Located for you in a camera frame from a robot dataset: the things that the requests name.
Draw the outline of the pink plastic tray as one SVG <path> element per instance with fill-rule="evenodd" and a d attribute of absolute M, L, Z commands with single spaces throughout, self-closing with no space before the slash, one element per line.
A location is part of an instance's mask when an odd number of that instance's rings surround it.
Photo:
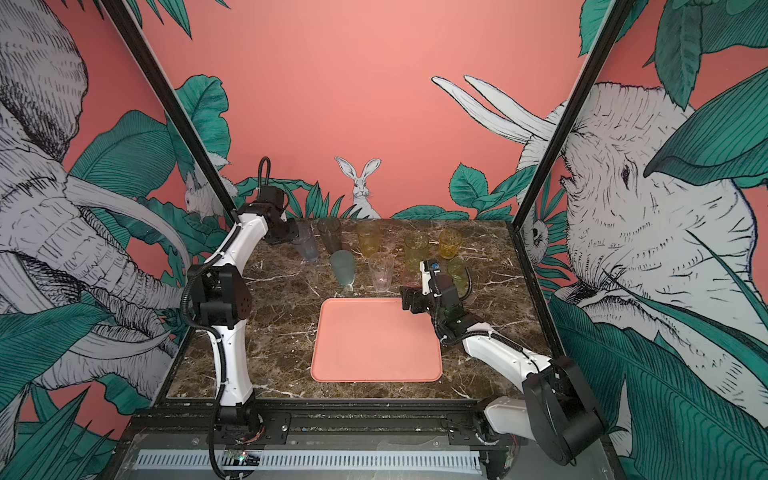
<path fill-rule="evenodd" d="M 429 314 L 401 308 L 398 298 L 323 302 L 311 376 L 317 382 L 434 382 L 441 347 Z"/>

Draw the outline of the dark smoky tumbler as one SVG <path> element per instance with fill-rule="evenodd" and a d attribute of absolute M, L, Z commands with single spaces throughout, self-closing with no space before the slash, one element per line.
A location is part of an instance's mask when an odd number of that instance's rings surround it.
<path fill-rule="evenodd" d="M 343 249 L 341 223 L 336 217 L 324 217 L 317 222 L 321 240 L 329 254 Z"/>

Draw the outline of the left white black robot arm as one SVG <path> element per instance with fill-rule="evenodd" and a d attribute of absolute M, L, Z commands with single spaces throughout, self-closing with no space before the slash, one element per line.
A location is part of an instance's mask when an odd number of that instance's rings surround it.
<path fill-rule="evenodd" d="M 205 331 L 214 352 L 217 382 L 214 422 L 261 428 L 263 420 L 254 406 L 245 351 L 245 323 L 253 297 L 243 277 L 255 247 L 289 243 L 298 226 L 285 214 L 286 193 L 273 185 L 258 189 L 254 202 L 237 211 L 233 229 L 214 254 L 189 270 L 182 292 L 180 313 L 185 322 Z"/>

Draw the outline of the amber yellow tumbler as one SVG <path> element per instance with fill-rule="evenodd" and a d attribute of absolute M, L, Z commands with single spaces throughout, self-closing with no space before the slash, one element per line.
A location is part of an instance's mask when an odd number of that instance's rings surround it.
<path fill-rule="evenodd" d="M 381 249 L 381 230 L 378 220 L 361 220 L 356 226 L 358 245 L 362 255 L 370 258 Z"/>

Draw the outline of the blue-grey clear tumbler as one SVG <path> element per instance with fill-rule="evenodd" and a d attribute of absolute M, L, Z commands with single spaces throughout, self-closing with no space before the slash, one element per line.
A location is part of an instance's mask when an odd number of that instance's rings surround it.
<path fill-rule="evenodd" d="M 315 263 L 319 258 L 319 250 L 310 222 L 297 223 L 298 234 L 292 240 L 292 245 L 299 255 L 309 263 Z"/>

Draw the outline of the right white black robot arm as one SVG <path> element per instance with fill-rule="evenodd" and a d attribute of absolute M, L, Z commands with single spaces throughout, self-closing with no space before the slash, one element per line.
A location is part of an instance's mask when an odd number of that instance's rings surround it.
<path fill-rule="evenodd" d="M 399 288 L 402 309 L 427 313 L 439 343 L 459 345 L 510 381 L 521 400 L 499 397 L 481 408 L 498 435 L 535 441 L 559 465 L 576 460 L 607 431 L 607 420 L 582 370 L 571 358 L 537 354 L 503 336 L 464 307 L 451 276 L 427 272 L 419 288 Z"/>

